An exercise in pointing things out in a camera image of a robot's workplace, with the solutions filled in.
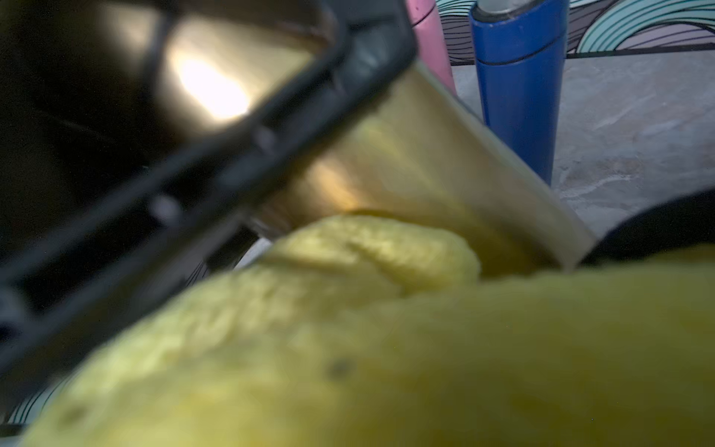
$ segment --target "black object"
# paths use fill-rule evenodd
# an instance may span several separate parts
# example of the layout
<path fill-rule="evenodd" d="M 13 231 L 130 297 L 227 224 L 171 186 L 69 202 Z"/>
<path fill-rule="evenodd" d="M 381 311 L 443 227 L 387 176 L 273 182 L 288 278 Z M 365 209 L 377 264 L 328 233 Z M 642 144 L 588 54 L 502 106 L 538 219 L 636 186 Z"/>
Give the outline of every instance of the black object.
<path fill-rule="evenodd" d="M 611 230 L 581 265 L 642 260 L 656 253 L 715 244 L 715 190 L 681 197 Z"/>
<path fill-rule="evenodd" d="M 19 436 L 22 433 L 23 425 L 18 423 L 4 423 L 0 425 L 0 439 L 11 436 Z"/>
<path fill-rule="evenodd" d="M 241 228 L 206 259 L 207 267 L 212 272 L 232 270 L 256 241 L 258 241 L 256 233 L 248 227 Z"/>
<path fill-rule="evenodd" d="M 332 17 L 333 47 L 270 101 L 0 266 L 0 409 L 161 305 L 183 286 L 176 265 L 211 259 L 312 142 L 414 59 L 401 0 L 325 0 L 320 8 Z"/>

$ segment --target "blue container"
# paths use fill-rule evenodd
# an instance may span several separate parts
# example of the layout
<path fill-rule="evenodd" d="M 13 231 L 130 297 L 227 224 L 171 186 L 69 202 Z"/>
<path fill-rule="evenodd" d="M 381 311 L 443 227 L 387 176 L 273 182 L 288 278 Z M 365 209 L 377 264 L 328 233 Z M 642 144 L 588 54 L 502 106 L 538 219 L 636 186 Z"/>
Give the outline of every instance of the blue container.
<path fill-rule="evenodd" d="M 470 20 L 485 123 L 551 183 L 568 0 L 479 0 Z"/>

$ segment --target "pink container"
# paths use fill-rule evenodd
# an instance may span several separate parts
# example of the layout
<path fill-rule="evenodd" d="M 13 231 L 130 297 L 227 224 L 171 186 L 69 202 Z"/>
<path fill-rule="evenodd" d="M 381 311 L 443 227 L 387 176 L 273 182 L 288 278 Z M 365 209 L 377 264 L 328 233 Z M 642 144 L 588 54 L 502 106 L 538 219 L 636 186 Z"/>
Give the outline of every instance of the pink container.
<path fill-rule="evenodd" d="M 405 1 L 417 36 L 420 58 L 452 93 L 456 93 L 452 66 L 435 0 Z"/>

